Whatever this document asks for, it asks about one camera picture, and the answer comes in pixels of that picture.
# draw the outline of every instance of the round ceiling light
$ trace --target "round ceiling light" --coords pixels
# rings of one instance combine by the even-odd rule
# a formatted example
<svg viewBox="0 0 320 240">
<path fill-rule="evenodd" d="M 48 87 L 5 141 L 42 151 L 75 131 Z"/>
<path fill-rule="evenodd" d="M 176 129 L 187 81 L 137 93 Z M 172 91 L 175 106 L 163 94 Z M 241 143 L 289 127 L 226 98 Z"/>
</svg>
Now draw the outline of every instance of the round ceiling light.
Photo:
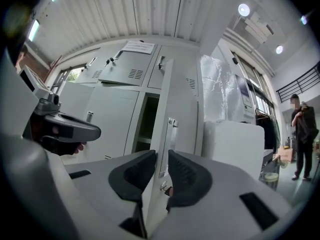
<svg viewBox="0 0 320 240">
<path fill-rule="evenodd" d="M 248 16 L 250 14 L 249 6 L 246 5 L 245 3 L 240 4 L 238 7 L 238 12 L 242 16 L 245 16 L 245 17 Z"/>
<path fill-rule="evenodd" d="M 283 48 L 281 45 L 279 45 L 279 46 L 277 46 L 277 47 L 275 48 L 275 52 L 276 52 L 277 54 L 282 53 L 283 50 L 284 50 L 284 48 Z"/>
<path fill-rule="evenodd" d="M 304 16 L 304 15 L 301 17 L 300 20 L 301 20 L 301 22 L 302 22 L 303 25 L 306 25 L 307 22 L 308 22 L 306 16 Z"/>
</svg>

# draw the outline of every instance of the white paper label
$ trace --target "white paper label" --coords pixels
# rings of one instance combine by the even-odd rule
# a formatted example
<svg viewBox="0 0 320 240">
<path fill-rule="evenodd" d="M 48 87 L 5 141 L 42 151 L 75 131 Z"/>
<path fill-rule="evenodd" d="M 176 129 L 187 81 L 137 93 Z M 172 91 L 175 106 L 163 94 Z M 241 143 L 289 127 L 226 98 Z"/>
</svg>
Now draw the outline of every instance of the white paper label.
<svg viewBox="0 0 320 240">
<path fill-rule="evenodd" d="M 146 43 L 146 42 L 140 42 L 140 41 L 129 41 L 121 49 L 121 51 L 151 54 L 154 47 L 155 47 L 154 43 Z"/>
</svg>

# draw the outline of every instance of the black bag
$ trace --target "black bag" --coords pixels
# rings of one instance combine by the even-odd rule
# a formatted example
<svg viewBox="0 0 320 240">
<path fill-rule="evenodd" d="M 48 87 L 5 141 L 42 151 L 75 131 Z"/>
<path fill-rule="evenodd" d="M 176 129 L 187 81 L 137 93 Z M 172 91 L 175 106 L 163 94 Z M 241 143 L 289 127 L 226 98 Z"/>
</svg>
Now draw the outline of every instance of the black bag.
<svg viewBox="0 0 320 240">
<path fill-rule="evenodd" d="M 308 107 L 307 110 L 303 112 L 303 115 L 298 118 L 298 124 L 304 131 L 301 141 L 303 143 L 306 143 L 308 140 L 314 141 L 319 130 L 316 126 L 315 111 L 313 107 Z"/>
</svg>

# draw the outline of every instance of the black metal railing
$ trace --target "black metal railing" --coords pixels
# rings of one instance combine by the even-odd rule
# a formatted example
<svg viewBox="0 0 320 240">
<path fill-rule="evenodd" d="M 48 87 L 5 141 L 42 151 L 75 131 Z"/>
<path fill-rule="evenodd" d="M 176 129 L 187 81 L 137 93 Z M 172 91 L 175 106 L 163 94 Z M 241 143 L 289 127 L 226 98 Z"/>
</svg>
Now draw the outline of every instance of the black metal railing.
<svg viewBox="0 0 320 240">
<path fill-rule="evenodd" d="M 320 61 L 296 80 L 276 92 L 280 97 L 281 103 L 283 103 L 289 100 L 292 94 L 302 94 L 318 83 L 320 83 Z"/>
</svg>

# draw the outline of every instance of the black pants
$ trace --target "black pants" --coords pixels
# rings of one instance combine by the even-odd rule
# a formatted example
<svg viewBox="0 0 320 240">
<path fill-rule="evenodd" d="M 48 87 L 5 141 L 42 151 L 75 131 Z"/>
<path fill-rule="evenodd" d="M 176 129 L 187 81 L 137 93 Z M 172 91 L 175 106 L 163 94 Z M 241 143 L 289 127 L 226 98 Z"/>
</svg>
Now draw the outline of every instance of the black pants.
<svg viewBox="0 0 320 240">
<path fill-rule="evenodd" d="M 302 168 L 304 167 L 304 157 L 305 157 L 305 167 L 304 176 L 308 177 L 312 167 L 312 145 L 313 141 L 308 140 L 303 143 L 301 140 L 297 139 L 297 159 L 296 159 L 296 172 L 295 175 L 299 176 Z"/>
</svg>

